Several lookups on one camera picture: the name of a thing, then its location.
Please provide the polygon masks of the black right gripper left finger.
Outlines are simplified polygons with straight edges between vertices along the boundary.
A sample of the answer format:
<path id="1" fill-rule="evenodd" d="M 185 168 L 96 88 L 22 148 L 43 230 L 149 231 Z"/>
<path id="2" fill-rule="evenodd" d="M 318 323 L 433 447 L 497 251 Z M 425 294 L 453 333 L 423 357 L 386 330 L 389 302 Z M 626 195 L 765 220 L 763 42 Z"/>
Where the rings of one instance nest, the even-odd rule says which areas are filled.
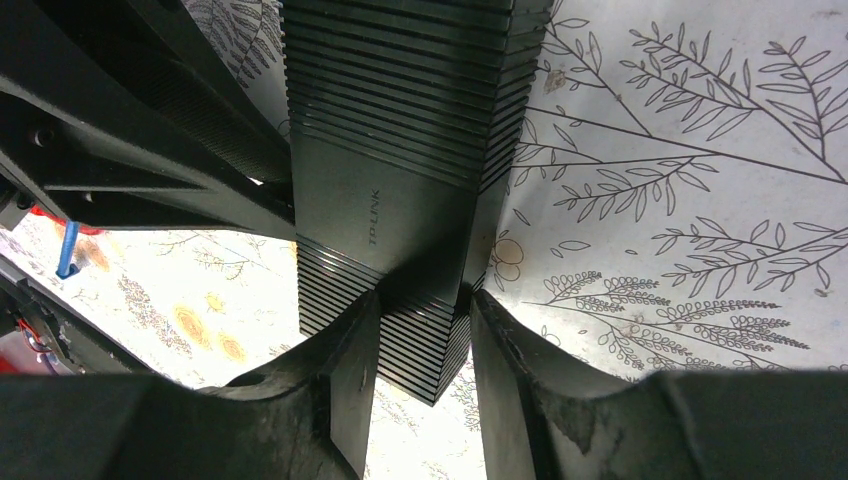
<path id="1" fill-rule="evenodd" d="M 153 374 L 5 375 L 5 479 L 360 479 L 380 305 L 218 388 Z"/>

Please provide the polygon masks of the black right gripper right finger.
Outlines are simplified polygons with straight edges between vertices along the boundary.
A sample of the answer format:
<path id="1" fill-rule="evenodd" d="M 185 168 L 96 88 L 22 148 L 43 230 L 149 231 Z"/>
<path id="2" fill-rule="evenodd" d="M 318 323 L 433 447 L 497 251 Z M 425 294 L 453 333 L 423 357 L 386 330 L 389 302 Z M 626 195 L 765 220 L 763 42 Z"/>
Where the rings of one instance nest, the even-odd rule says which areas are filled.
<path id="1" fill-rule="evenodd" d="M 488 292 L 471 305 L 491 479 L 843 479 L 843 373 L 665 371 L 630 383 L 557 348 Z"/>

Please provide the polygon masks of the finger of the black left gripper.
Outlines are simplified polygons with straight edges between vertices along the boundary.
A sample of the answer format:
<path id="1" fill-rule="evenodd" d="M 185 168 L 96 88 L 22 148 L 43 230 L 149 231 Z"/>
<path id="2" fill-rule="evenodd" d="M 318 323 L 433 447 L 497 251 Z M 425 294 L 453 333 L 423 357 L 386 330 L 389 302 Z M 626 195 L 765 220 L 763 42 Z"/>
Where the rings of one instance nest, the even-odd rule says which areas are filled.
<path id="1" fill-rule="evenodd" d="M 288 143 L 179 1 L 1 5 L 1 224 L 295 236 Z"/>

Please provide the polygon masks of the black ribbed network switch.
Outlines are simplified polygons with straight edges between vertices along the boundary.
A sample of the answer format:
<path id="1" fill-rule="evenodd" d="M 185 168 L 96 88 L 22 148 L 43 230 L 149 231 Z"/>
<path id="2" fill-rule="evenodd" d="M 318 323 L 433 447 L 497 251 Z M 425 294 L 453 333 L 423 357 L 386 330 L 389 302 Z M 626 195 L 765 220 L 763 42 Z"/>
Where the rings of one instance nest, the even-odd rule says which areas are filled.
<path id="1" fill-rule="evenodd" d="M 467 359 L 548 1 L 288 1 L 298 306 L 378 293 L 378 373 L 436 403 Z"/>

